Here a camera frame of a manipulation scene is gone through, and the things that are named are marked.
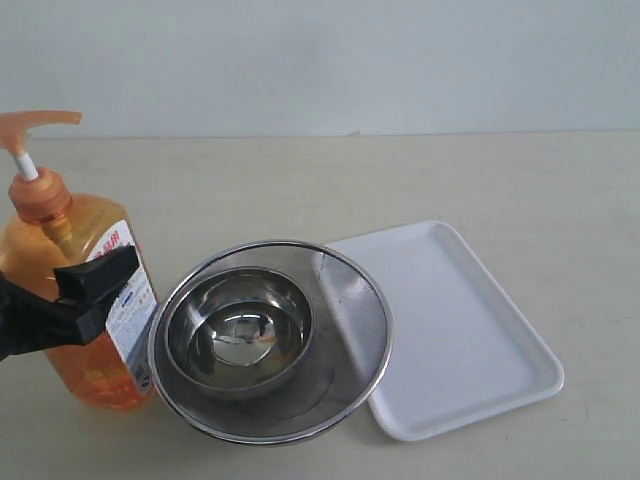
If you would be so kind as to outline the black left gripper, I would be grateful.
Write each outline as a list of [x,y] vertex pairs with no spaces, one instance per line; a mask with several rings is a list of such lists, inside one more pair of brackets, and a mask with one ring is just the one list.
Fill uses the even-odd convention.
[[55,268],[59,298],[46,300],[1,279],[1,358],[60,346],[85,346],[106,331],[107,303],[139,268],[132,245]]

